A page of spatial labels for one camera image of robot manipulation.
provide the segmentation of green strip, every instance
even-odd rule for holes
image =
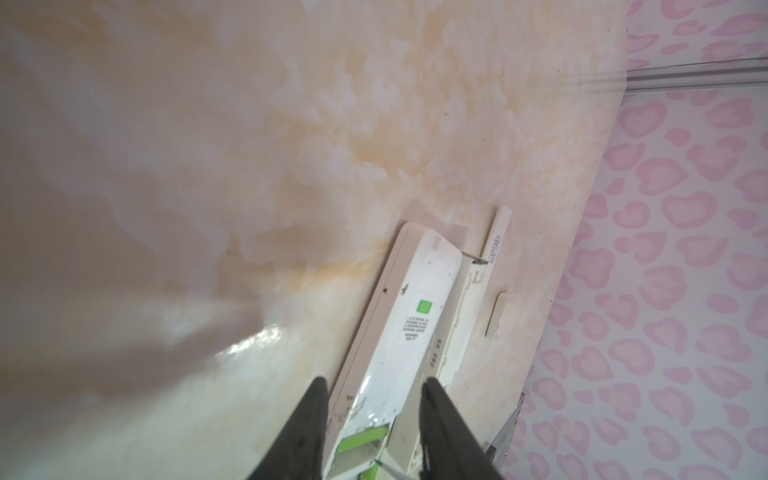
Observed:
[[[366,443],[374,442],[378,439],[386,437],[387,427],[389,425],[382,425],[380,427],[371,427],[370,429],[363,430],[360,433],[351,435],[339,443],[339,448],[336,449],[336,453],[346,452],[347,450],[356,449]]]
[[[373,467],[360,474],[360,480],[376,480],[376,474],[379,473],[379,464],[373,464]]]

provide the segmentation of marble surface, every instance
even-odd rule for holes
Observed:
[[[397,226],[477,253],[452,391],[513,410],[621,95],[625,2],[0,4],[0,476],[243,478]]]

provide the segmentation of green object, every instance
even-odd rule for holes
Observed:
[[[346,452],[347,450],[356,449],[361,445],[374,442],[378,439],[383,439],[386,437],[388,427],[389,425],[371,427],[370,429],[365,429],[360,433],[351,435],[339,443],[339,448],[336,449],[336,453]]]
[[[420,300],[419,306],[416,307],[416,311],[419,313],[429,313],[429,310],[432,309],[432,302],[428,302],[426,300]]]
[[[376,480],[377,473],[379,473],[379,464],[374,463],[373,467],[360,474],[360,480]]]

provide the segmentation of green label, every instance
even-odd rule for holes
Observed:
[[[416,311],[419,313],[429,313],[429,310],[432,309],[432,302],[428,302],[426,300],[420,300],[419,306],[416,307]]]

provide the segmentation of pink patterned fabric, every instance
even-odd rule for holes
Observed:
[[[629,0],[627,68],[768,56],[764,0]]]
[[[767,138],[768,88],[627,95],[509,478],[768,478]]]

